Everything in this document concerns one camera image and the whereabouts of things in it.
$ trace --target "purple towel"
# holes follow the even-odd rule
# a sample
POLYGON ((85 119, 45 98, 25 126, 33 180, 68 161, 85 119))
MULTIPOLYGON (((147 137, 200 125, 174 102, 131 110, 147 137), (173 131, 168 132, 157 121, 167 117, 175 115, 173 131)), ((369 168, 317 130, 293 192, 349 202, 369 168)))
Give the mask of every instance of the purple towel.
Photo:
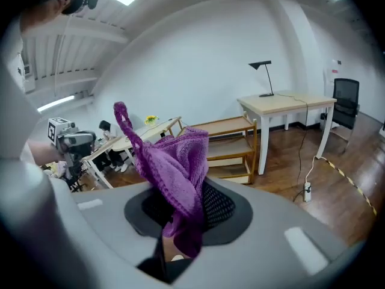
POLYGON ((132 130, 123 102, 114 104, 114 114, 132 143, 138 173, 175 208, 173 222, 166 224, 163 235, 174 236, 174 244, 180 251, 196 257, 202 246, 202 183, 208 171, 208 133, 187 127, 178 138, 169 135, 155 144, 142 142, 132 130))

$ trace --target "black lamp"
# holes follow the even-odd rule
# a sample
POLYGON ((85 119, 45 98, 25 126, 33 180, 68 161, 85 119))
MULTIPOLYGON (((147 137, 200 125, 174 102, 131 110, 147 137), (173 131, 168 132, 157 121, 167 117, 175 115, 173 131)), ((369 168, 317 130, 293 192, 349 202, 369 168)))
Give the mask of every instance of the black lamp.
POLYGON ((259 68, 261 65, 264 65, 264 66, 266 67, 267 75, 268 75, 268 77, 269 77, 269 82, 270 82, 271 93, 262 94, 262 95, 259 96, 260 98, 265 98, 266 96, 273 96, 273 95, 274 95, 274 93, 273 93, 273 88, 271 87, 271 81, 270 81, 269 71, 267 70, 266 64, 271 64, 271 60, 270 60, 270 61, 262 61, 262 62, 249 63, 249 65, 250 65, 251 67, 255 68, 256 70, 258 70, 258 68, 259 68))

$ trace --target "yellow black tape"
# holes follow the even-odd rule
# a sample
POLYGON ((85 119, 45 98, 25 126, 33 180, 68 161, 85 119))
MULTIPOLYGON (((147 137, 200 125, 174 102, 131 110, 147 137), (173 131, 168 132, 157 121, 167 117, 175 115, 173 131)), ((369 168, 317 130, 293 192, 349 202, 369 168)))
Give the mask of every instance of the yellow black tape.
POLYGON ((353 180, 351 178, 349 178, 348 176, 346 176, 346 174, 344 174, 344 172, 341 169, 337 168, 333 163, 328 161, 326 158, 325 158, 325 161, 326 161, 326 163, 328 163, 330 165, 330 167, 336 169, 339 172, 340 175, 342 175, 344 178, 346 178, 349 181, 349 183, 351 185, 353 185, 357 189, 357 191, 365 198, 365 200, 368 203, 368 205, 372 208, 374 215, 377 216, 377 211, 375 210, 375 208, 371 204, 369 198, 365 196, 365 194, 363 193, 362 189, 359 188, 358 186, 356 186, 354 184, 353 180))

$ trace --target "light wood table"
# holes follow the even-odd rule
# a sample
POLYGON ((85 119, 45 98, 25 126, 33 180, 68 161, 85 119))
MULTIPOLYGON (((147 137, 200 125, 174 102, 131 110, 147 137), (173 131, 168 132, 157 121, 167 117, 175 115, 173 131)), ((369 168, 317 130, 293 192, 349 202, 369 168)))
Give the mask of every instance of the light wood table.
POLYGON ((97 158, 102 153, 107 152, 107 150, 111 149, 114 143, 118 142, 121 139, 121 137, 116 137, 114 139, 108 140, 106 143, 104 143, 98 150, 93 152, 91 155, 84 157, 82 159, 83 164, 87 167, 87 169, 90 171, 91 175, 94 177, 95 180, 101 179, 108 188, 113 188, 112 185, 108 182, 103 172, 101 172, 93 162, 95 158, 97 158))
POLYGON ((274 93, 274 96, 260 98, 258 95, 239 98, 238 102, 260 117, 261 140, 259 153, 258 174, 263 175, 266 164, 267 149, 269 143, 269 123, 270 118, 285 116, 285 129, 289 127, 288 114, 294 114, 306 111, 328 108, 327 120, 321 144, 319 145, 317 158, 322 156, 331 128, 333 118, 334 103, 336 99, 325 96, 314 96, 293 91, 280 91, 274 93))
MULTIPOLYGON (((147 140, 153 136, 160 135, 160 134, 166 133, 166 132, 170 132, 170 134, 173 135, 171 127, 175 123, 178 122, 180 129, 182 129, 182 124, 180 123, 181 118, 182 117, 172 118, 172 119, 167 120, 163 123, 159 123, 159 124, 157 124, 151 128, 148 126, 144 126, 142 128, 136 129, 135 132, 143 141, 147 140)), ((132 161, 132 164, 135 164, 135 160, 134 160, 134 158, 133 158, 133 156, 129 150, 130 148, 132 148, 132 143, 126 136, 122 137, 120 140, 115 142, 114 145, 112 146, 112 149, 114 151, 117 151, 117 152, 118 151, 125 151, 127 153, 127 156, 129 157, 129 159, 132 161)))

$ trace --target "table leg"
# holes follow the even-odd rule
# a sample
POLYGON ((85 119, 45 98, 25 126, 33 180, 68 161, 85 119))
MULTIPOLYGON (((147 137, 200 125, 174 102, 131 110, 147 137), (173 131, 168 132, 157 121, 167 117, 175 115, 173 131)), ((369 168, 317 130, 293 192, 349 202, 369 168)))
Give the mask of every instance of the table leg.
POLYGON ((104 176, 104 174, 102 172, 99 171, 99 169, 96 167, 95 163, 91 160, 91 161, 88 161, 91 165, 91 167, 93 168, 93 170, 95 170, 95 172, 97 173, 97 176, 107 185, 108 188, 113 188, 112 185, 107 181, 106 177, 104 176))
POLYGON ((258 165, 258 174, 263 175, 265 171, 266 157, 267 157, 267 148, 269 144, 269 118, 261 116, 260 117, 260 152, 259 152, 259 165, 258 165))
POLYGON ((125 152, 127 153, 127 156, 130 159, 130 161, 132 162, 132 164, 135 165, 135 160, 134 160, 134 157, 132 156, 130 150, 129 149, 125 149, 125 152))
POLYGON ((88 161, 83 161, 83 164, 86 166, 87 171, 89 172, 89 174, 90 174, 95 180, 98 180, 99 178, 98 178, 97 175, 95 174, 95 171, 94 171, 93 168, 90 166, 90 164, 88 163, 88 161))
POLYGON ((321 144, 319 145, 318 152, 317 152, 317 158, 320 159, 322 154, 324 153, 324 149, 326 146, 327 139, 329 137, 330 129, 331 129, 331 124, 333 120, 333 113, 334 113, 334 104, 328 108, 327 111, 327 119, 325 123, 325 128, 324 128, 324 134, 322 135, 322 140, 321 144))
POLYGON ((289 115, 285 115, 285 131, 289 129, 289 115))

